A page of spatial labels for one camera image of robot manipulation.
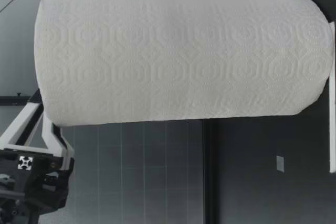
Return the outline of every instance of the white plastic holder arm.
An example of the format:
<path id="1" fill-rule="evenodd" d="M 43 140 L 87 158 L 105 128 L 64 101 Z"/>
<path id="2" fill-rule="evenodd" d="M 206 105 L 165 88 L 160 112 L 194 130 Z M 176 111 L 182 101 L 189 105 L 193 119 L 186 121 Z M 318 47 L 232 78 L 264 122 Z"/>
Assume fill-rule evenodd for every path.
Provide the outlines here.
<path id="1" fill-rule="evenodd" d="M 47 148 L 29 146 L 39 122 L 43 119 L 42 139 Z M 44 113 L 39 90 L 29 99 L 19 115 L 0 136 L 0 150 L 50 154 L 63 158 L 60 170 L 68 170 L 75 151 L 63 137 L 61 129 Z"/>

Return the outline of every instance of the white paper towel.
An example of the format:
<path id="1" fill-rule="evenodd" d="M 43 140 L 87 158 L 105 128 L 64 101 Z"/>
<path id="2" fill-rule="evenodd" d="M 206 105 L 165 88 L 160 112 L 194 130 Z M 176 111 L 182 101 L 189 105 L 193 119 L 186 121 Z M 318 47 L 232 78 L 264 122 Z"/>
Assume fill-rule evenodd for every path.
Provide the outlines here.
<path id="1" fill-rule="evenodd" d="M 35 64 L 60 126 L 292 115 L 333 44 L 311 0 L 42 0 Z"/>

